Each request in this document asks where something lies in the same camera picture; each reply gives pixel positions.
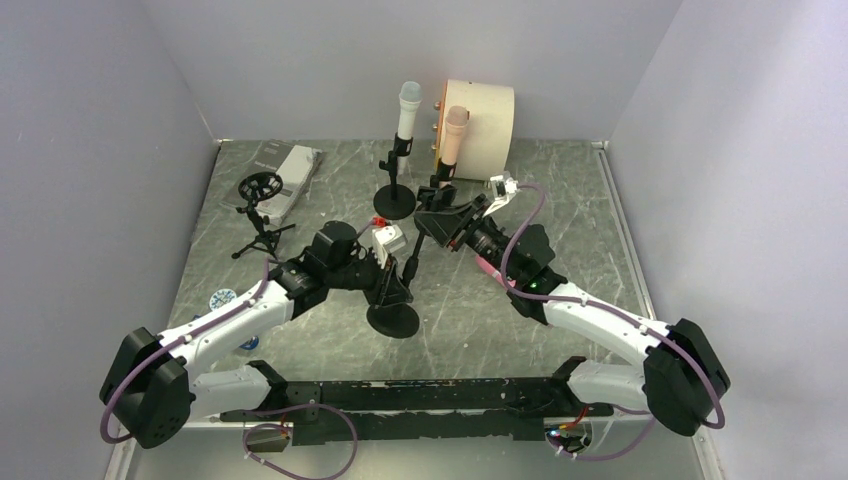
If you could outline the pink microphone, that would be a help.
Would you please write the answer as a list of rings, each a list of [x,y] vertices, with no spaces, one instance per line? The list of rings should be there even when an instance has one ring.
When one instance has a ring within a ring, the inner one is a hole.
[[[498,282],[501,282],[501,281],[502,281],[502,279],[501,279],[501,274],[500,274],[499,270],[498,270],[496,267],[494,267],[492,264],[490,264],[488,261],[486,261],[483,257],[481,257],[481,256],[476,256],[476,257],[475,257],[475,262],[476,262],[476,264],[478,265],[478,267],[479,267],[479,268],[480,268],[480,269],[481,269],[481,270],[482,270],[482,271],[483,271],[486,275],[488,275],[488,276],[490,276],[490,277],[494,278],[494,279],[495,279],[495,280],[497,280]]]

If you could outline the black round-base mic stand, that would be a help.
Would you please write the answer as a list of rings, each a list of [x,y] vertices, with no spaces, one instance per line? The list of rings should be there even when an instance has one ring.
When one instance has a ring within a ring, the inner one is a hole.
[[[453,205],[457,194],[457,189],[452,183],[453,172],[453,167],[438,170],[430,176],[428,186],[419,187],[417,211],[442,211]]]
[[[416,195],[416,208],[418,207],[417,192],[413,192]],[[398,220],[389,221],[392,224],[397,225],[396,222]],[[409,287],[409,289],[418,271],[419,256],[424,238],[425,235],[420,232],[416,237],[412,254],[406,260],[403,269],[398,269],[398,273],[401,275],[403,282]],[[420,327],[420,320],[417,312],[412,307],[412,303],[399,304],[384,308],[376,307],[374,302],[368,303],[369,307],[366,312],[366,318],[369,325],[378,333],[397,339],[409,338],[417,333]]]
[[[395,134],[393,147],[387,158],[378,163],[378,168],[388,173],[389,183],[381,187],[373,197],[373,207],[378,216],[387,220],[402,220],[416,208],[416,195],[398,182],[400,160],[411,153],[412,140],[402,139]]]

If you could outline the peach microphone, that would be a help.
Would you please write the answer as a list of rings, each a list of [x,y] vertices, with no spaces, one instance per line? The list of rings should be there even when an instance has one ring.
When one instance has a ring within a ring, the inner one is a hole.
[[[444,139],[441,142],[440,158],[436,171],[439,187],[445,187],[451,183],[468,120],[468,110],[460,105],[452,106],[444,118]]]

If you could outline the white microphone silver grille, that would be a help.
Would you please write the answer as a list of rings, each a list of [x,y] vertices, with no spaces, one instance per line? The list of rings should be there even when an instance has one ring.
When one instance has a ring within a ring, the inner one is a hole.
[[[406,81],[398,95],[399,119],[396,130],[395,153],[397,155],[398,173],[407,169],[407,157],[411,153],[413,131],[417,111],[422,102],[422,88],[418,82]]]

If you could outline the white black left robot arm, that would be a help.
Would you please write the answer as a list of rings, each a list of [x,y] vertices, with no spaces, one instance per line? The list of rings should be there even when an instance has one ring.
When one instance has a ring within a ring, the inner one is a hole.
[[[210,368],[250,338],[320,305],[332,290],[362,292],[372,313],[411,303],[396,271],[395,254],[407,243],[402,229],[371,221],[365,231],[368,248],[353,226],[329,221],[298,256],[266,259],[259,281],[229,303],[159,334],[145,327],[127,334],[99,392],[101,439],[154,448],[190,420],[281,404],[287,383],[268,364]]]

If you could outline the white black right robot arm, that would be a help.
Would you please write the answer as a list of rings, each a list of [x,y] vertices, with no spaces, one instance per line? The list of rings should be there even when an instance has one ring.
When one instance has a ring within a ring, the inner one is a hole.
[[[724,427],[720,399],[731,382],[698,324],[652,320],[588,294],[551,268],[556,254],[543,225],[525,220],[507,236],[485,214],[488,205],[480,195],[435,211],[420,207],[414,222],[440,246],[466,246],[500,269],[507,296],[522,316],[573,331],[623,359],[621,365],[576,366],[566,386],[580,402],[646,410],[682,436]]]

